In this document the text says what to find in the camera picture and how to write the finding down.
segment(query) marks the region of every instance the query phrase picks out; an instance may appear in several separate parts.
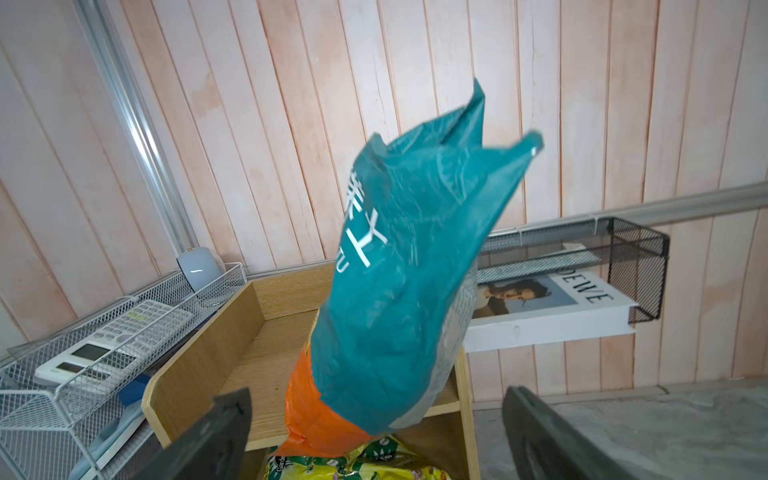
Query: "calculator display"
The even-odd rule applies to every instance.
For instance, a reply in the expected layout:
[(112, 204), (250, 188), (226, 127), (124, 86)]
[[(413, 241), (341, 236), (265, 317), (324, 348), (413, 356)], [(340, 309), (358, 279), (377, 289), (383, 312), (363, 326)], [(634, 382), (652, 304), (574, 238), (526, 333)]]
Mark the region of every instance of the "calculator display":
[(108, 349), (86, 343), (76, 352), (73, 352), (72, 355), (79, 356), (80, 358), (87, 360), (98, 360), (107, 352), (109, 352)]

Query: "wooden panel wall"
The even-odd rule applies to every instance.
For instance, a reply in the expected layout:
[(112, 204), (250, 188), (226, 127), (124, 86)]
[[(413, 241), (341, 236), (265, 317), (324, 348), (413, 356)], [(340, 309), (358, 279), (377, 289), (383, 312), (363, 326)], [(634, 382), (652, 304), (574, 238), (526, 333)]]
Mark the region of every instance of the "wooden panel wall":
[(177, 268), (67, 2), (0, 1), (2, 349)]
[(635, 334), (469, 353), (475, 402), (768, 375), (768, 208), (661, 226), (662, 318)]
[[(766, 178), (766, 0), (104, 1), (200, 243), (251, 272), (334, 257), (366, 138), (455, 108), (472, 77), (486, 144), (545, 136), (500, 227)], [(36, 338), (173, 268), (175, 253), (71, 7), (0, 0), (0, 46), (0, 298)], [(688, 253), (707, 261), (749, 223), (671, 229), (703, 233)], [(728, 280), (716, 264), (681, 268), (731, 291), (749, 263), (740, 235)], [(701, 341), (739, 336), (715, 320), (735, 305), (707, 308)], [(680, 331), (697, 318), (683, 317)], [(663, 352), (653, 328), (637, 338)], [(563, 345), (563, 368), (559, 346), (526, 356), (553, 392), (568, 370), (592, 388), (614, 381), (596, 346)], [(699, 356), (668, 380), (690, 378)]]
[(203, 236), (251, 271), (334, 257), (366, 138), (472, 77), (486, 144), (546, 144), (498, 227), (765, 178), (766, 0), (108, 3)]

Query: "book cover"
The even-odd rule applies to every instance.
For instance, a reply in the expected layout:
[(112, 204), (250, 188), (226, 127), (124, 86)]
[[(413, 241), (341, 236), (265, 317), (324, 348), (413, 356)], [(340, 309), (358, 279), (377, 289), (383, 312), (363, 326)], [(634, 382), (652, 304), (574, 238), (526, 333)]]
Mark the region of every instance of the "book cover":
[(476, 293), (467, 352), (634, 332), (637, 302), (586, 270), (487, 283)]

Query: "metal bar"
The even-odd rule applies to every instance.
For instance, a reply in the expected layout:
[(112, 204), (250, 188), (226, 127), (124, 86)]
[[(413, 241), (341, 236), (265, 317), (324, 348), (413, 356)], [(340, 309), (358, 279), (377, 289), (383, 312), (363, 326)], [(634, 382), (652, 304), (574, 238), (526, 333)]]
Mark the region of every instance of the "metal bar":
[[(520, 227), (506, 228), (491, 232), (489, 237), (498, 237), (510, 233), (522, 233), (526, 230), (536, 230), (542, 227), (559, 227), (566, 223), (584, 220), (597, 221), (601, 217), (619, 217), (638, 225), (661, 225), (686, 220), (694, 220), (713, 215), (734, 214), (745, 210), (755, 210), (768, 206), (768, 181), (744, 187), (727, 188), (706, 194), (688, 195), (669, 200), (650, 202), (635, 207), (605, 210), (593, 214), (574, 215), (571, 217), (555, 218), (544, 222), (527, 223)], [(295, 272), (313, 266), (326, 265), (336, 260), (321, 260), (304, 265), (288, 266), (277, 270), (252, 273), (247, 278), (253, 280), (279, 273)]]
[(101, 69), (108, 90), (136, 147), (144, 179), (147, 181), (176, 254), (197, 247), (192, 224), (184, 209), (173, 175), (155, 133), (144, 100), (119, 41), (104, 0), (74, 0), (94, 59)]

